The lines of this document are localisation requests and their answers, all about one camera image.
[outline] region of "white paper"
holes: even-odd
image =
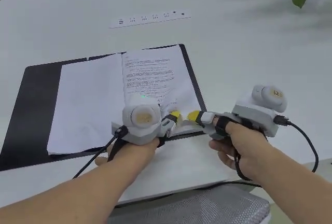
[[[62,66],[48,152],[104,146],[124,106],[121,54]]]
[[[179,45],[127,52],[122,56],[122,69],[126,101],[132,93],[155,97],[163,116],[179,110],[186,118],[201,109]],[[189,130],[184,127],[178,132]]]

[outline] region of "white desk surface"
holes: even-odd
[[[108,28],[116,17],[171,9],[189,9],[192,18]],[[274,84],[288,98],[285,114],[312,138],[320,159],[329,159],[330,19],[310,6],[300,11],[291,0],[1,0],[0,144],[25,67],[184,43],[209,110],[230,111],[253,85]],[[208,140],[169,142],[120,201],[233,178]],[[291,128],[281,128],[270,142],[301,163],[314,160]],[[88,159],[0,172],[0,206],[70,179]]]

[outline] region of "white power strip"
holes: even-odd
[[[190,12],[188,10],[170,10],[160,13],[134,15],[130,17],[114,19],[110,24],[110,29],[184,18],[191,18]]]

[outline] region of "gray mesh chair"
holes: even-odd
[[[269,218],[268,201],[225,185],[162,206],[111,216],[107,223],[263,224]]]

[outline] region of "black binder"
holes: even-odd
[[[183,44],[180,44],[180,48],[200,107],[202,111],[206,111],[206,106],[191,67],[186,48]],[[89,60],[103,58],[108,55],[111,54],[90,57]],[[91,155],[98,150],[91,149],[70,155],[51,156],[48,155],[46,150],[57,101],[61,67],[65,64],[84,61],[87,61],[87,59],[82,58],[35,65],[25,69],[4,145],[0,153],[0,171],[83,157]],[[170,140],[200,134],[202,133],[185,134],[176,136]]]

